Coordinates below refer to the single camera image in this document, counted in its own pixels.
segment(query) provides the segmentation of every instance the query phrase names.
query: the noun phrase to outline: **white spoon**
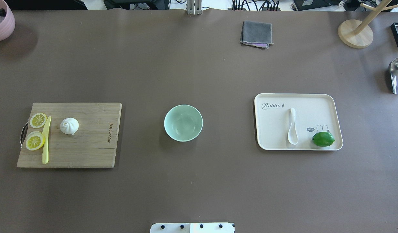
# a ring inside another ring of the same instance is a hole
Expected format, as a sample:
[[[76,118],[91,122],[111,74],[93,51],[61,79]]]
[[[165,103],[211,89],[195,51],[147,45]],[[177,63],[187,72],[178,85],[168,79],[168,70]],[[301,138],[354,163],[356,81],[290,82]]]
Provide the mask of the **white spoon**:
[[[288,141],[292,145],[296,145],[298,143],[298,135],[296,134],[295,128],[295,108],[290,108],[290,117],[291,117],[291,126],[288,131]]]

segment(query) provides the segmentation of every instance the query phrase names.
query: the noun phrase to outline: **white label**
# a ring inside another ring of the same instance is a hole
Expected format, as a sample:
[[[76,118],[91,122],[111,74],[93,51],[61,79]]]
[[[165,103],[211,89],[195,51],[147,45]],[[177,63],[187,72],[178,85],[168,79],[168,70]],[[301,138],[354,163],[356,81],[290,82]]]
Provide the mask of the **white label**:
[[[303,5],[303,6],[311,5],[313,1],[314,1],[314,0],[306,0],[306,1],[304,1],[304,3],[302,3],[302,5]]]

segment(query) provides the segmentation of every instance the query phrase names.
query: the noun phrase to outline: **wooden cutting board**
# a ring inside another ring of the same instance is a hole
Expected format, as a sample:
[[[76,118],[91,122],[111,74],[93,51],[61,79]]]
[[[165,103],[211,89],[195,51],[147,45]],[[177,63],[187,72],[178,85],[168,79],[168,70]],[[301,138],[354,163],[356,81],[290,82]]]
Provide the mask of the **wooden cutting board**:
[[[19,168],[113,168],[116,159],[121,103],[33,103],[29,119],[38,112],[51,116],[49,162],[42,164],[42,148],[20,150]],[[65,118],[79,122],[75,135],[60,130]],[[26,135],[41,128],[28,125]]]

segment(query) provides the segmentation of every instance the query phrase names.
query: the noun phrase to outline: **yellow knife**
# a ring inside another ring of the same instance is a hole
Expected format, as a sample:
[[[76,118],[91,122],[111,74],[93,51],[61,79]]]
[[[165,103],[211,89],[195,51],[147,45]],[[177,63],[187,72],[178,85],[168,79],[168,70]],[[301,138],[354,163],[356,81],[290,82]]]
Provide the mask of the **yellow knife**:
[[[42,130],[42,134],[45,137],[45,142],[44,142],[44,149],[42,151],[42,164],[47,164],[49,161],[49,153],[48,153],[48,137],[49,137],[49,125],[51,124],[51,118],[48,117],[47,121],[45,122],[44,129]]]

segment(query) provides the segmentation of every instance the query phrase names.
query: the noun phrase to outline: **green lime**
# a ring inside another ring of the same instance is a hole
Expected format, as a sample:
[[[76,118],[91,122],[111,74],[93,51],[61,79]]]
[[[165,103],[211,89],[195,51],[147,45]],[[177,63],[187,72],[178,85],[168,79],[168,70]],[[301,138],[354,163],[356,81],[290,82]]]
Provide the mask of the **green lime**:
[[[330,146],[335,142],[334,136],[330,132],[319,132],[312,137],[317,146]]]

